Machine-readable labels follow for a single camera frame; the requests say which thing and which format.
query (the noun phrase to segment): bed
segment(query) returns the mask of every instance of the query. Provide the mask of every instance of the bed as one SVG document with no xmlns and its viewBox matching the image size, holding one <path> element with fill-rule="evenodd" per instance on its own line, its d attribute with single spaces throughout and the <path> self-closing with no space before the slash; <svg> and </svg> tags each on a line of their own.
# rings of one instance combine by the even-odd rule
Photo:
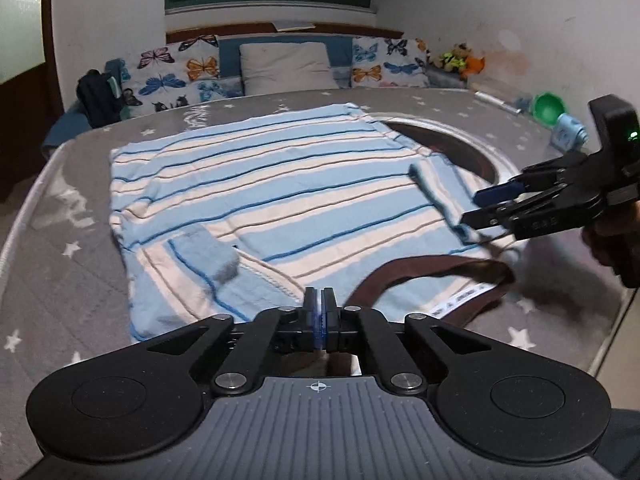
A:
<svg viewBox="0 0 640 480">
<path fill-rule="evenodd" d="M 108 223 L 110 151 L 212 124 L 343 103 L 449 152 L 470 171 L 488 172 L 482 176 L 489 180 L 558 155 L 548 146 L 548 131 L 530 119 L 478 102 L 471 92 L 442 89 L 222 100 L 113 124 L 65 143 L 31 189 L 0 256 L 0 328 L 7 338 L 0 352 L 0 477 L 17 477 L 39 457 L 24 417 L 35 384 L 60 367 L 131 343 L 127 279 Z M 465 162 L 466 147 L 482 156 Z M 483 167 L 482 160 L 490 164 Z M 514 289 L 468 328 L 595 374 L 628 305 L 627 291 L 591 260 L 577 232 L 530 241 L 515 272 Z"/>
</svg>

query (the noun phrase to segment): gray grip panel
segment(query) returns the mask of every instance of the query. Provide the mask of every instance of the gray grip panel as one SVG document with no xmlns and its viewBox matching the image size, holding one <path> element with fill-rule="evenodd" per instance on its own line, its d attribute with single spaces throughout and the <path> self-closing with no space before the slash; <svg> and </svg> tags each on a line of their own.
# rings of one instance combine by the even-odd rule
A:
<svg viewBox="0 0 640 480">
<path fill-rule="evenodd" d="M 593 459 L 524 467 L 465 449 L 427 405 L 372 377 L 267 378 L 214 403 L 200 427 L 155 456 L 87 465 L 47 458 L 28 480 L 612 480 Z"/>
</svg>

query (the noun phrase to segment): crosshair logo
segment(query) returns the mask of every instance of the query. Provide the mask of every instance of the crosshair logo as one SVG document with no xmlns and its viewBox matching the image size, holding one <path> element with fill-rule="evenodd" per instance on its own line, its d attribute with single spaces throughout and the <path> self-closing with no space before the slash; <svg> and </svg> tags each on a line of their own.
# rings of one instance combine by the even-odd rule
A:
<svg viewBox="0 0 640 480">
<path fill-rule="evenodd" d="M 327 388 L 330 388 L 331 386 L 327 386 L 324 383 L 321 383 L 320 381 L 316 381 L 315 383 L 311 384 L 310 386 L 307 386 L 307 388 L 311 388 L 313 391 L 315 391 L 315 393 L 319 394 L 320 392 L 326 390 Z"/>
</svg>

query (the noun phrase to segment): orange stuffed toy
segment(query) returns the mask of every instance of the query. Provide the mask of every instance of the orange stuffed toy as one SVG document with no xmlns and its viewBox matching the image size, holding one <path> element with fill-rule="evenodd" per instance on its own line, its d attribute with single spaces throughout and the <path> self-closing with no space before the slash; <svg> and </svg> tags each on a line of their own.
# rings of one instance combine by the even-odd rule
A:
<svg viewBox="0 0 640 480">
<path fill-rule="evenodd" d="M 466 80 L 466 78 L 471 74 L 479 74 L 484 69 L 484 57 L 482 59 L 478 59 L 477 57 L 468 56 L 466 58 L 466 67 L 460 73 L 460 79 Z"/>
</svg>

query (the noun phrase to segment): door frame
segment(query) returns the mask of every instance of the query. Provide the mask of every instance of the door frame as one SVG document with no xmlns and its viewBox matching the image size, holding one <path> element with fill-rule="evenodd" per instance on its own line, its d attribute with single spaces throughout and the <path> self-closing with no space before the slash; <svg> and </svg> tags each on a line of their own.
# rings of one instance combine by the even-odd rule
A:
<svg viewBox="0 0 640 480">
<path fill-rule="evenodd" d="M 58 81 L 58 67 L 56 66 L 56 52 L 53 45 L 53 22 L 51 12 L 51 0 L 40 0 L 42 8 L 42 46 L 44 47 L 44 61 L 47 68 L 47 86 L 51 108 L 57 117 L 64 114 L 60 94 L 60 82 Z"/>
</svg>

